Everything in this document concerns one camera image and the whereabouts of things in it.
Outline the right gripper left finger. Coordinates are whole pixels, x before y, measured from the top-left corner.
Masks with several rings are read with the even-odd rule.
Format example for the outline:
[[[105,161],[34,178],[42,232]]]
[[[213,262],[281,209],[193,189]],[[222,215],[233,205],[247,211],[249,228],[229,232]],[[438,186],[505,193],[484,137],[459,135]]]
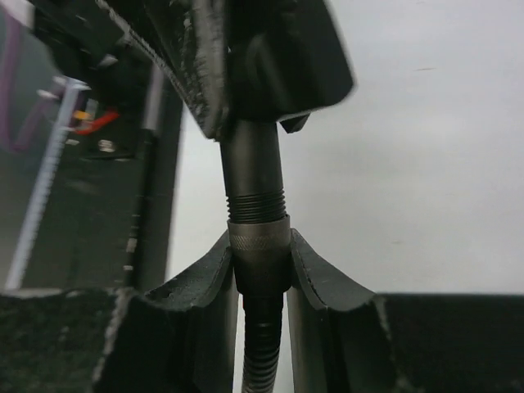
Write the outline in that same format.
[[[237,290],[229,239],[162,286],[1,295],[4,392],[230,392]]]

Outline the black T-shaped connector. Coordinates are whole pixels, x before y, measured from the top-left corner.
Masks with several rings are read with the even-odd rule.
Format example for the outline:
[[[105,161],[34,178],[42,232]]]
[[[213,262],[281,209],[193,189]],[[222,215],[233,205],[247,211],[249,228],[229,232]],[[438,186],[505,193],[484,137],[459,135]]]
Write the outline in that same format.
[[[302,129],[354,87],[325,1],[228,4],[228,134],[220,144],[228,218],[264,224],[287,215],[277,127]]]

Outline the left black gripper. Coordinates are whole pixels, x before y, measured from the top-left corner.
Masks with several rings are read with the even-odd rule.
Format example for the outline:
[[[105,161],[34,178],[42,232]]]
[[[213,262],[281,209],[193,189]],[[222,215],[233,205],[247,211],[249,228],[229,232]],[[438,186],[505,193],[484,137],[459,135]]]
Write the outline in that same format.
[[[229,113],[225,1],[30,4],[34,35],[57,68],[85,82],[101,105],[119,113],[142,109],[145,119],[159,117],[163,76],[147,55],[206,138],[223,137]]]

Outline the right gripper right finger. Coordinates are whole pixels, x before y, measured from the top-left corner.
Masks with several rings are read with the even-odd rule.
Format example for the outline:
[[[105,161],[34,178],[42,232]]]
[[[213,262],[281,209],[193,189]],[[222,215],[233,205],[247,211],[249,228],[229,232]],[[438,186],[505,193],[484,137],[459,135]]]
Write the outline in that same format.
[[[375,293],[291,235],[295,391],[522,391],[522,296]]]

